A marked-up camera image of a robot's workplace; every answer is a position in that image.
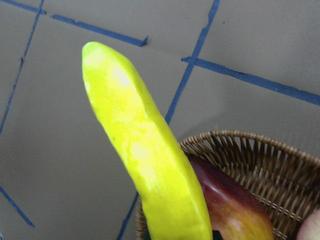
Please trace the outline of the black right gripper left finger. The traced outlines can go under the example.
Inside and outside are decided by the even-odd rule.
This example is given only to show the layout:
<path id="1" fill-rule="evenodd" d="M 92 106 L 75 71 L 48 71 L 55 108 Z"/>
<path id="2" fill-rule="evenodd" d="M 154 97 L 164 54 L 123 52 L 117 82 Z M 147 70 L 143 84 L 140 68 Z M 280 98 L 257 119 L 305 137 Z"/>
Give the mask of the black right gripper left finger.
<path id="1" fill-rule="evenodd" d="M 151 240 L 150 233 L 147 229 L 143 233 L 143 240 Z"/>

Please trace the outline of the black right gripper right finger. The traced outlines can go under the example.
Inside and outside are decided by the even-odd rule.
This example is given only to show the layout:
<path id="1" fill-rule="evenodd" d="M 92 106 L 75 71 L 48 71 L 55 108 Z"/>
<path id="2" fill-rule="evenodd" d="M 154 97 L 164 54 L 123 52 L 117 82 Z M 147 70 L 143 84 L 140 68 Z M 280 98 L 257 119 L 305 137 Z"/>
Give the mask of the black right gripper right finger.
<path id="1" fill-rule="evenodd" d="M 213 240 L 223 240 L 223 237 L 218 230 L 213 230 L 212 236 L 213 236 Z"/>

